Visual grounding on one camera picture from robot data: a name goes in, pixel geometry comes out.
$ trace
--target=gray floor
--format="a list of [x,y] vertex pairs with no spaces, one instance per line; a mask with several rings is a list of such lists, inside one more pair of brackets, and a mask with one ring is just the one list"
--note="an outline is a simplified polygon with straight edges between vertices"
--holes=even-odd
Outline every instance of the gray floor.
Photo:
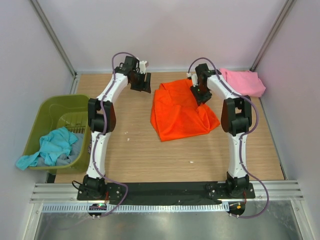
[[[258,213],[264,205],[248,202],[245,215]],[[290,201],[272,201],[263,215],[253,219],[236,219],[226,212],[121,213],[87,218],[87,213],[42,213],[35,239],[302,240]]]

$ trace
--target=turquoise towel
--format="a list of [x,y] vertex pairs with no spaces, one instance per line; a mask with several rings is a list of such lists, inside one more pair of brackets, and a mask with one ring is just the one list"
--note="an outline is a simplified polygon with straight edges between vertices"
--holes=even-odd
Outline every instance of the turquoise towel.
[[44,163],[48,166],[55,166],[61,154],[69,156],[72,144],[78,141],[76,135],[68,131],[65,127],[51,131],[48,135],[40,138],[40,150],[30,156],[22,156],[16,162],[17,168],[25,170],[27,167],[36,167],[38,157],[44,158]]

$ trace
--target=green laundry basket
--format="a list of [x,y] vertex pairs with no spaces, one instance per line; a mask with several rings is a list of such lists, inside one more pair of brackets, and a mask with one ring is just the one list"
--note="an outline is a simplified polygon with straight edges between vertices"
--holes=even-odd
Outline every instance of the green laundry basket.
[[79,156],[64,166],[34,166],[32,170],[47,170],[51,174],[73,174],[85,172],[89,166],[88,147],[91,131],[88,126],[89,97],[82,94],[54,96],[47,99],[39,108],[23,155],[32,155],[39,151],[39,139],[52,130],[66,127],[70,132],[82,133],[83,143]]

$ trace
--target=gray cloth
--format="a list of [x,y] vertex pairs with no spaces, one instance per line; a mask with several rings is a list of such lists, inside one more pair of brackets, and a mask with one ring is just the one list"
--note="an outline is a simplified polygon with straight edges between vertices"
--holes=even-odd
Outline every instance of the gray cloth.
[[[80,154],[82,143],[84,141],[84,134],[83,133],[75,133],[74,134],[78,141],[76,141],[74,144],[71,145],[72,150],[70,152],[69,156],[66,156],[65,154],[61,154],[60,157],[56,160],[55,165],[56,166],[65,166],[70,163],[72,163],[74,160],[77,159],[77,157]],[[45,164],[45,159],[43,157],[38,157],[38,163],[36,165],[37,167],[48,167],[48,165]]]

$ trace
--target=orange cloth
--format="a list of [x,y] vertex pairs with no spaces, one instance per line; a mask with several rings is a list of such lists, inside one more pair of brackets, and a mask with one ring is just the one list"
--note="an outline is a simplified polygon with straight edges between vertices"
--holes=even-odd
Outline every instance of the orange cloth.
[[151,124],[162,142],[208,134],[220,122],[206,105],[197,105],[189,79],[162,83],[155,90]]

